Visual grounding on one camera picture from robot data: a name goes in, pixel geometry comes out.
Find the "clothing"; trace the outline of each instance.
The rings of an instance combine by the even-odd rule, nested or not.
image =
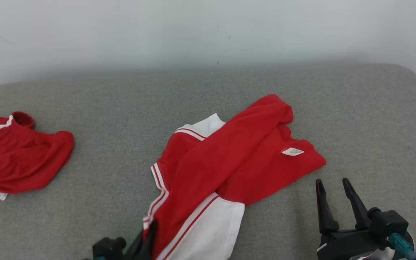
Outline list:
[[[23,112],[0,117],[0,198],[44,188],[70,158],[71,133],[40,133],[34,124]]]
[[[162,191],[144,218],[144,229],[159,224],[153,258],[228,258],[245,205],[325,165],[308,141],[291,138],[292,120],[291,107],[269,95],[225,124],[214,114],[178,128],[152,166]]]

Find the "gray fabric surface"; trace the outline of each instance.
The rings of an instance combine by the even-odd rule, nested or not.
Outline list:
[[[407,219],[416,242],[416,75],[372,64],[0,86],[0,116],[25,111],[36,130],[75,136],[46,188],[0,202],[0,259],[79,260],[104,236],[131,242],[159,194],[150,166],[174,130],[214,112],[229,120],[270,93],[292,106],[292,136],[328,165],[248,207],[231,259],[316,259],[317,178],[342,229],[355,224],[347,177],[366,207]]]

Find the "red stripe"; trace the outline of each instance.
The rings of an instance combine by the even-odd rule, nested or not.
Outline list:
[[[197,132],[195,132],[193,130],[187,129],[187,128],[179,128],[178,130],[187,130],[187,131],[190,131],[190,132],[194,133],[195,135],[198,135],[201,138],[205,138],[206,139],[206,137],[204,137],[203,135],[201,135],[201,134],[199,134],[199,133],[197,133]]]
[[[203,210],[198,214],[198,216],[192,221],[192,223],[190,223],[190,225],[187,227],[187,229],[184,231],[184,233],[182,234],[182,236],[178,239],[178,241],[176,242],[176,244],[174,245],[173,248],[171,248],[170,252],[168,253],[168,255],[166,255],[166,257],[163,260],[166,260],[168,258],[169,255],[171,255],[171,253],[175,250],[175,248],[178,246],[179,242],[184,238],[185,234],[188,232],[188,230],[192,227],[192,225],[195,223],[195,221],[198,220],[198,218],[203,214],[203,212],[208,208],[208,206],[210,206],[211,203],[213,203],[213,201],[215,199],[217,199],[219,197],[215,196],[204,208]]]

